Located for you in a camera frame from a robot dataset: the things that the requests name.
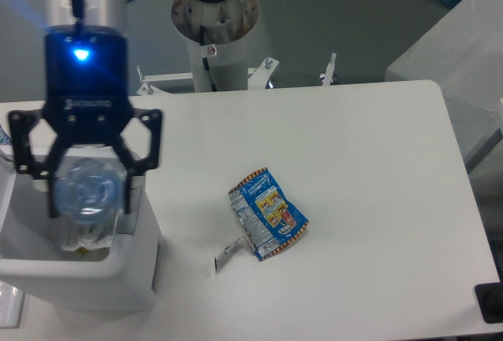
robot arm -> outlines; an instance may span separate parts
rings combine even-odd
[[[125,211],[131,180],[159,163],[162,112],[134,109],[127,93],[127,0],[45,0],[47,29],[46,103],[42,109],[9,114],[17,172],[47,180],[50,214],[56,172],[74,145],[110,146],[127,173]],[[149,128],[147,157],[135,160],[121,133],[132,118]],[[45,119],[57,134],[49,155],[38,162],[31,154],[30,131]]]

blue snack packet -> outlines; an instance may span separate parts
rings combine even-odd
[[[0,145],[8,145],[10,146],[12,142],[10,141],[9,135],[6,133],[5,130],[3,130],[2,126],[0,125]]]
[[[267,168],[248,175],[229,191],[229,198],[260,261],[297,240],[309,223]]]

blue led light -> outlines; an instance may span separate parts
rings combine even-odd
[[[89,57],[89,50],[75,49],[73,53],[75,54],[75,56],[79,61],[84,61]]]

white container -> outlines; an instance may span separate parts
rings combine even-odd
[[[45,153],[34,150],[35,156]],[[71,149],[67,156],[116,159],[102,148]],[[0,159],[0,281],[68,308],[151,307],[162,235],[145,182],[133,191],[131,210],[138,213],[138,221],[132,235],[115,234],[101,261],[76,261],[78,254],[62,251],[51,241],[58,219],[47,214],[47,193],[35,190],[31,176],[16,174],[11,163]]]

white tabletop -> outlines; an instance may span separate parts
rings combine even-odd
[[[165,112],[147,193],[166,239],[156,305],[83,313],[28,297],[3,340],[392,340],[497,332],[474,286],[497,273],[433,82],[136,97]],[[0,104],[0,115],[40,103]],[[147,135],[126,131],[145,152]],[[40,127],[32,143],[47,145]],[[258,262],[227,191],[269,167],[310,220]]]

